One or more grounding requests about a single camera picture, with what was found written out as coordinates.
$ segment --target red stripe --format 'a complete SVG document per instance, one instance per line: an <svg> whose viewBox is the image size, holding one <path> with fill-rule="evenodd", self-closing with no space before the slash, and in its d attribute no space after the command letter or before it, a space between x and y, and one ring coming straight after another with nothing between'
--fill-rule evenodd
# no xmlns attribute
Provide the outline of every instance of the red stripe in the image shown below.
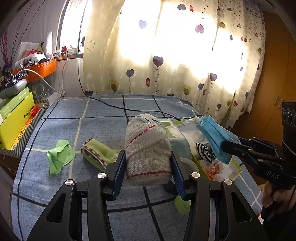
<svg viewBox="0 0 296 241"><path fill-rule="evenodd" d="M171 171L144 172L144 173L132 174L130 176L127 176L127 179L131 177L146 176L151 174L171 174L171 173L172 173Z"/></svg>
<svg viewBox="0 0 296 241"><path fill-rule="evenodd" d="M144 131L142 131L139 135L137 135L134 139L132 139L131 141L130 141L130 143L126 146L126 148L135 140L135 139L137 139L140 135L142 135L142 134L144 134L146 131L148 131L149 129L151 129L152 127L154 127L154 126L156 126L156 125L152 125L152 126L150 126L150 127L148 127L146 130L144 130Z"/></svg>

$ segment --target blue bed sheet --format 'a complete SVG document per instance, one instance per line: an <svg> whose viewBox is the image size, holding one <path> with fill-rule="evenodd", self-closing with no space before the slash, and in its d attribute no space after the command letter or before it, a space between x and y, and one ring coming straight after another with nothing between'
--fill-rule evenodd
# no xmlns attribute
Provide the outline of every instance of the blue bed sheet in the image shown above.
<svg viewBox="0 0 296 241"><path fill-rule="evenodd" d="M95 138L112 149L124 149L127 123L143 113L134 110L172 121L175 121L172 116L182 118L198 114L188 101L172 96L113 94L92 97L119 108L88 97L59 99L43 115L26 146L14 181L11 204L13 230L22 241L27 239L38 217L67 179L80 182L98 174L99 170L80 153L83 142ZM58 175L50 175L46 152L54 148L58 140L64 139L69 140L76 157ZM235 184L257 214L261 210L262 194L238 158L237 162L243 172ZM174 195L168 194L161 185L135 187L124 180L117 200L107 204L114 240L183 240L188 215L178 214L173 200ZM88 240L85 212L82 224L83 240ZM212 209L211 227L214 226L215 211Z"/></svg>

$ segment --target wooden wardrobe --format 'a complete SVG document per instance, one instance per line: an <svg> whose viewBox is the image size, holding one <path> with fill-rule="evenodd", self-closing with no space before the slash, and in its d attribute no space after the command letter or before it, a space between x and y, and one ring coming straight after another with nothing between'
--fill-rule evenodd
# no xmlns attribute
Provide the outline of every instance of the wooden wardrobe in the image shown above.
<svg viewBox="0 0 296 241"><path fill-rule="evenodd" d="M251 113L245 112L231 131L239 137L281 144L281 102L296 101L296 42L276 14L263 12L266 47Z"/></svg>

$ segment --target window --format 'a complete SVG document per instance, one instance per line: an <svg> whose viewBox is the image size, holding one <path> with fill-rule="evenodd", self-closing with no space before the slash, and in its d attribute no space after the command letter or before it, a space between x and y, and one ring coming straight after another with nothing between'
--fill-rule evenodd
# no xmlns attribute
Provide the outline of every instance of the window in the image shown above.
<svg viewBox="0 0 296 241"><path fill-rule="evenodd" d="M58 33L57 46L61 49L67 46L68 53L78 53L82 38L85 36L89 16L91 13L91 0L69 0L66 2L61 18L62 27ZM81 46L80 52L83 53L84 47Z"/></svg>

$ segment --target orange shelf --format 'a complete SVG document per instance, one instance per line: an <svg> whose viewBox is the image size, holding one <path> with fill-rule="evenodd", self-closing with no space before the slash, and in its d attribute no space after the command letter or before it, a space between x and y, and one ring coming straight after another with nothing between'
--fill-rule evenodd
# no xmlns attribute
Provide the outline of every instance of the orange shelf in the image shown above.
<svg viewBox="0 0 296 241"><path fill-rule="evenodd" d="M54 73L57 70L57 61L56 59L47 61L42 64L37 64L34 66L30 66L24 69L31 69L38 74L40 74L43 78ZM17 69L12 72L13 75L17 74L22 69ZM32 72L29 72L29 75L26 77L27 82L33 82L40 80L40 77Z"/></svg>

